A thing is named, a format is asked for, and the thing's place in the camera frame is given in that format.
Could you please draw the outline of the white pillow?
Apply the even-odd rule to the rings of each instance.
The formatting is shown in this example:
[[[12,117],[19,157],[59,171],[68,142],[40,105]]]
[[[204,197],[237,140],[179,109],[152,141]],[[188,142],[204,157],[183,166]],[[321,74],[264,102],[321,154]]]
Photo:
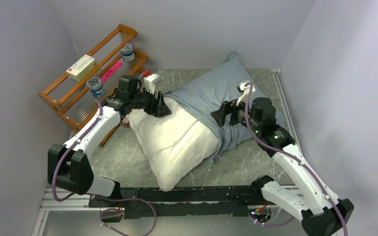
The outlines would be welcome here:
[[[162,191],[176,184],[204,159],[213,155],[220,140],[175,100],[165,98],[171,114],[157,118],[142,109],[127,115]]]

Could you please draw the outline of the blue grey pillow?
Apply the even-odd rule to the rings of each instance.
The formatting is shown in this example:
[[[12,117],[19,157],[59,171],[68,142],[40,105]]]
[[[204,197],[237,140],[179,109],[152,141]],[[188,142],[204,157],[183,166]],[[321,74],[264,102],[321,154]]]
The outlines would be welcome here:
[[[206,163],[212,164],[224,151],[235,149],[241,142],[252,138],[243,125],[231,126],[228,124],[229,118],[226,118],[226,124],[220,127],[211,116],[211,112],[218,110],[222,102],[238,99],[240,93],[237,87],[250,80],[242,59],[233,51],[218,67],[167,94],[218,138],[218,149],[205,159]]]

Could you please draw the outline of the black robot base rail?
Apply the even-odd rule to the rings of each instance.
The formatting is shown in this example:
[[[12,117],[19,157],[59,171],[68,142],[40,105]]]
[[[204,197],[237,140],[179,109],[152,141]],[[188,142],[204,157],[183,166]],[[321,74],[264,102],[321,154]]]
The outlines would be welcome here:
[[[122,203],[106,203],[98,197],[89,200],[90,208],[120,207],[125,219],[166,216],[232,215],[246,217],[262,208],[266,200],[250,185],[176,187],[169,192],[158,187],[122,188]]]

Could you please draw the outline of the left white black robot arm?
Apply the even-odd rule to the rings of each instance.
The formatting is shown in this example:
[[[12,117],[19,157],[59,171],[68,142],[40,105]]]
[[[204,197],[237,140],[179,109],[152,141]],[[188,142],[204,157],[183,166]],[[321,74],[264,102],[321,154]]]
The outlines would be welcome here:
[[[133,110],[157,118],[171,114],[164,93],[156,91],[159,80],[158,74],[143,79],[121,76],[114,94],[103,102],[96,101],[98,109],[91,120],[63,145],[49,148],[47,177],[56,201],[62,202],[74,194],[89,194],[100,197],[109,207],[120,202],[120,183],[94,175],[90,158],[107,134]]]

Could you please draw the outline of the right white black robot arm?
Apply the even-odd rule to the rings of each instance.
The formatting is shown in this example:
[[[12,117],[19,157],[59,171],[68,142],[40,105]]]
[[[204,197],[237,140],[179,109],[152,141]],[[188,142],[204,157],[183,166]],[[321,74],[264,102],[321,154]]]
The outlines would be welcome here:
[[[309,236],[332,236],[340,230],[347,235],[353,203],[340,199],[312,170],[293,137],[276,123],[276,108],[269,98],[258,97],[251,105],[224,101],[211,116],[218,126],[223,126],[229,117],[229,125],[249,128],[259,140],[259,147],[285,170],[301,192],[295,194],[271,177],[262,176],[252,183],[251,198],[255,203],[278,205],[297,219]]]

